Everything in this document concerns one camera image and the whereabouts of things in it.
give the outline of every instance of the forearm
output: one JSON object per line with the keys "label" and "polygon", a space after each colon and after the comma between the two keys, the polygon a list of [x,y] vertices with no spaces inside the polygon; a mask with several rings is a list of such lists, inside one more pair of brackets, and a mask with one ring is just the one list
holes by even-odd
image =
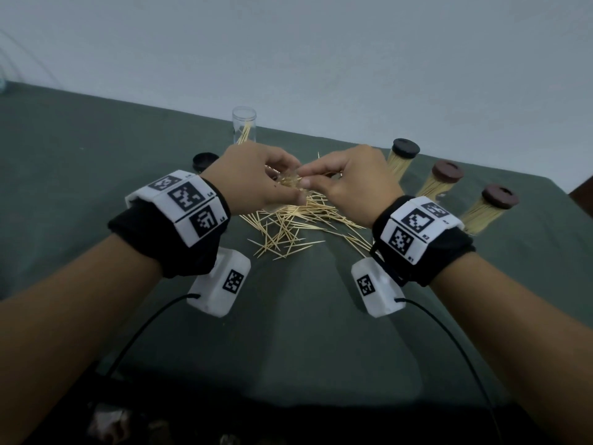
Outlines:
{"label": "forearm", "polygon": [[449,265],[431,288],[534,418],[563,440],[593,439],[591,329],[475,253]]}
{"label": "forearm", "polygon": [[161,278],[158,262],[111,235],[0,304],[0,431],[17,443]]}

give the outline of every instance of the black wrist strap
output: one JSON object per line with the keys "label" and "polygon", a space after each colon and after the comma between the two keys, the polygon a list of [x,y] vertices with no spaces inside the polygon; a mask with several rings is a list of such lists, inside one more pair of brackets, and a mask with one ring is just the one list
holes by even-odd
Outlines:
{"label": "black wrist strap", "polygon": [[[222,194],[210,182],[207,181],[207,184],[216,192],[230,218],[231,212]],[[227,225],[228,220],[188,247],[174,224],[153,203],[136,199],[107,227],[136,251],[158,261],[165,278],[173,278],[210,273],[216,263],[220,237]]]}
{"label": "black wrist strap", "polygon": [[430,242],[416,265],[406,261],[381,240],[381,233],[390,215],[412,198],[414,197],[410,195],[398,198],[377,218],[372,228],[375,244],[371,249],[371,256],[398,285],[403,286],[408,281],[415,281],[421,286],[427,286],[450,263],[466,253],[475,252],[476,248],[473,246],[470,236],[459,228],[451,228]]}

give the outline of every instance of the wristband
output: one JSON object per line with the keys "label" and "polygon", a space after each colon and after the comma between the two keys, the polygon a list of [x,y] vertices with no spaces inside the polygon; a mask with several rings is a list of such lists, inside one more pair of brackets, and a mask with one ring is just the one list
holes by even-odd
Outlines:
{"label": "wristband", "polygon": [[371,255],[400,286],[408,281],[426,286],[451,262],[475,251],[458,227],[463,223],[457,217],[427,197],[403,196],[375,221]]}
{"label": "wristband", "polygon": [[203,275],[216,262],[230,210],[210,182],[177,170],[126,197],[129,206],[108,228],[156,259],[163,276]]}

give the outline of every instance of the wall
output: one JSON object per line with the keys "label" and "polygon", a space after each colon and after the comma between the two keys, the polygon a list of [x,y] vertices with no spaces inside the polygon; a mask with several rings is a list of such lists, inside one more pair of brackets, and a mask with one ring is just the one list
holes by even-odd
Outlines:
{"label": "wall", "polygon": [[592,25],[593,0],[0,0],[0,66],[570,191],[593,172]]}

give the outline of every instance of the hand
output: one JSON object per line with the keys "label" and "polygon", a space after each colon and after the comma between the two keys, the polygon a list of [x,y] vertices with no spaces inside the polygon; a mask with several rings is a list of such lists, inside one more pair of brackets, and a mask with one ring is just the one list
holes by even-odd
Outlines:
{"label": "hand", "polygon": [[[324,176],[332,172],[342,172],[342,178]],[[381,151],[368,145],[334,151],[303,165],[298,174],[303,177],[303,189],[321,192],[345,216],[367,228],[372,228],[376,218],[404,195]]]}
{"label": "hand", "polygon": [[305,194],[271,177],[300,166],[299,160],[276,146],[244,142],[231,145],[202,176],[224,196],[231,214],[250,214],[267,205],[304,205]]}

